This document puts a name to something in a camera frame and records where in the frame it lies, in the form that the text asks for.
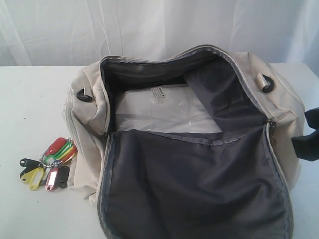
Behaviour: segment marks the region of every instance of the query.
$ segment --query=black strap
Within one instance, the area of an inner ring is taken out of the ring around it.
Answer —
[[[293,137],[291,141],[298,158],[316,161],[319,159],[319,108],[307,111],[305,117],[309,127],[315,129],[315,132],[306,136]]]

